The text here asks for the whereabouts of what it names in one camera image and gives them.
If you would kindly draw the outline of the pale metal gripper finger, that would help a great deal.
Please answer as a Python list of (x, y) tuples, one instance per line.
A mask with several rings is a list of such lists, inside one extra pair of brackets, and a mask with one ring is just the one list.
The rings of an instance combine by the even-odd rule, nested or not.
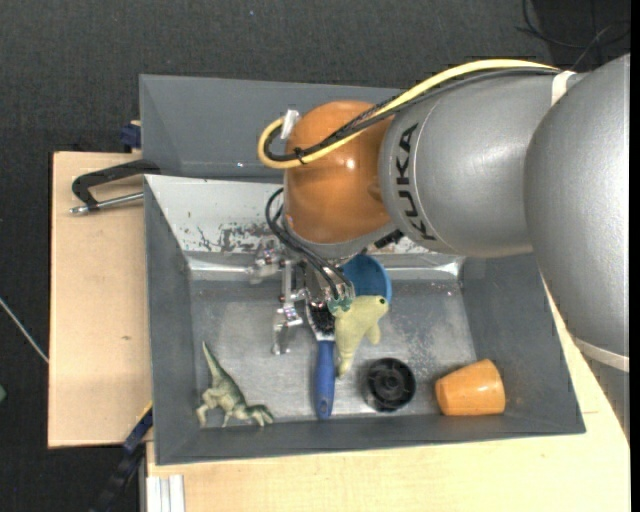
[(253, 263), (247, 269), (250, 284), (259, 284), (266, 277), (279, 271), (281, 255), (274, 243), (261, 243), (255, 253)]
[(284, 355), (290, 351), (298, 329), (303, 325), (293, 302), (284, 302), (276, 310), (272, 330), (272, 353)]

